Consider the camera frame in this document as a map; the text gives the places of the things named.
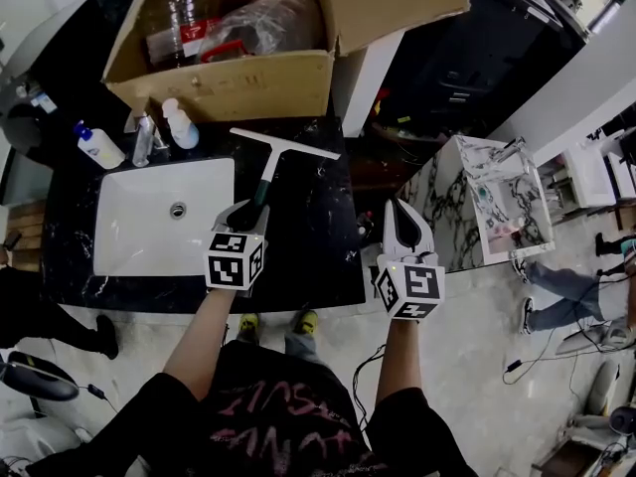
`yellow sneaker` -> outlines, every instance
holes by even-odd
[[[318,327],[318,315],[315,311],[305,311],[298,315],[296,324],[294,325],[294,332],[296,334],[309,334],[313,336],[316,328]]]
[[[260,319],[256,313],[245,313],[240,317],[240,323],[238,324],[238,331],[241,332],[243,330],[253,330],[256,332],[258,330],[258,325],[260,324]]]

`white container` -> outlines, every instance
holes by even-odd
[[[186,149],[196,147],[199,143],[199,129],[188,118],[186,112],[179,109],[179,101],[174,98],[166,99],[161,107],[177,145]]]
[[[74,133],[79,136],[78,148],[106,170],[116,168],[126,158],[104,131],[88,129],[83,120],[75,126]]]

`sneaker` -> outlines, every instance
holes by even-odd
[[[526,266],[528,265],[524,259],[513,259],[510,264],[513,266],[513,270],[524,281],[525,284],[530,282],[528,275],[526,274]]]
[[[521,312],[521,323],[519,324],[519,333],[528,336],[532,334],[533,331],[528,325],[528,316],[532,313],[534,309],[535,301],[533,297],[526,297],[524,299],[524,303],[522,304],[522,312]]]
[[[103,314],[97,316],[97,337],[101,339],[103,350],[101,351],[108,359],[113,361],[119,355],[115,326],[110,319]]]
[[[318,327],[318,315],[316,311],[301,311],[294,323],[293,331],[296,334],[309,334],[313,336]]]
[[[253,330],[256,332],[260,325],[260,318],[256,313],[245,313],[240,316],[240,322],[238,323],[238,331]]]
[[[607,254],[607,249],[605,249],[605,240],[603,240],[603,234],[596,234],[594,238],[596,255],[601,256],[602,254]]]

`black t-shirt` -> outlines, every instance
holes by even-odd
[[[328,368],[234,341],[222,348],[202,402],[156,375],[89,445],[28,471],[123,475],[141,455],[166,476],[475,475],[421,389],[381,401],[367,435],[373,451]]]

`plastic bottle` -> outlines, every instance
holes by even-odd
[[[89,129],[80,120],[73,132],[79,136],[78,148],[106,170],[119,166],[126,158],[108,135],[101,129]]]
[[[179,101],[174,98],[166,99],[161,107],[177,145],[186,149],[196,147],[199,143],[199,129],[188,118],[186,112],[179,109]]]
[[[149,0],[141,21],[152,67],[164,71],[193,64],[220,7],[221,0]]]

